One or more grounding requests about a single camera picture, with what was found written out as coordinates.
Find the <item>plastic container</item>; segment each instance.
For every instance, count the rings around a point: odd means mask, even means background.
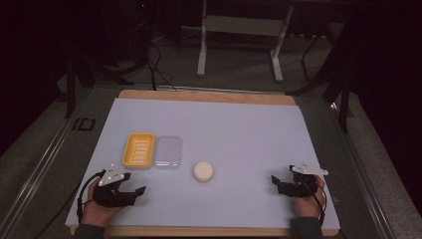
[[[161,136],[157,139],[154,169],[175,170],[182,159],[182,139],[178,136]]]
[[[155,136],[152,133],[132,133],[127,138],[122,163],[128,168],[147,169],[152,166]]]

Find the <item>person's right hand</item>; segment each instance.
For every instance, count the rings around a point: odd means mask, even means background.
[[[314,175],[314,177],[316,178],[317,184],[320,186],[317,188],[317,192],[315,196],[323,208],[323,206],[325,205],[325,197],[323,196],[322,188],[325,187],[325,183],[322,181],[322,179],[320,179],[319,176]],[[301,217],[319,218],[320,208],[316,200],[312,196],[295,197],[295,207],[296,207],[296,212]]]

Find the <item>dark background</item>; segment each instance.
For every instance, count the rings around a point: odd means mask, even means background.
[[[130,11],[130,6],[139,1],[117,2],[122,4],[121,8],[113,5],[101,11],[98,0],[1,1],[0,154],[61,94],[56,81],[66,72],[72,54],[87,53],[109,65],[115,65],[116,59],[134,59],[144,54],[140,50],[136,56],[129,54],[127,45],[123,47],[119,41],[136,37],[133,29],[139,21],[147,20],[145,28],[155,27],[147,24],[157,17],[153,14],[156,1],[143,1],[150,9],[137,8],[135,12]],[[180,25],[200,26],[201,1],[159,2],[159,26],[174,39],[180,37]],[[209,2],[211,13],[270,18],[280,15],[272,1],[262,3],[261,8],[251,5],[253,1]],[[335,69],[349,57],[356,59],[350,72],[352,90],[359,95],[421,212],[422,161],[418,138],[422,135],[422,6],[417,1],[381,2],[379,8],[357,11],[350,18],[349,32],[339,40],[340,49],[328,62]],[[110,9],[118,14],[113,15]],[[344,12],[348,10],[332,10],[329,18],[343,21]],[[298,6],[289,32],[311,36],[325,14],[315,5]]]

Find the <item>gray sleeve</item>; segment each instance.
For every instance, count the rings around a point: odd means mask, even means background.
[[[105,231],[103,227],[82,224],[77,228],[72,239],[104,239]]]
[[[317,218],[299,217],[291,221],[293,239],[321,239],[322,231]]]

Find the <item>hand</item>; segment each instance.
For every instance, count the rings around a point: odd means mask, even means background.
[[[104,207],[93,200],[93,193],[100,179],[97,178],[91,183],[88,191],[88,202],[84,205],[84,215],[81,224],[90,224],[99,227],[106,227],[108,222],[124,207]]]
[[[317,188],[317,192],[315,194],[316,199],[319,201],[320,205],[325,205],[325,198],[322,194],[322,188],[325,187],[325,183],[320,179],[319,176],[314,175],[316,178],[317,184],[320,186]],[[316,202],[316,200],[310,196],[310,197],[295,197],[295,207],[296,212],[301,217],[316,217],[319,218],[320,215],[320,208]]]

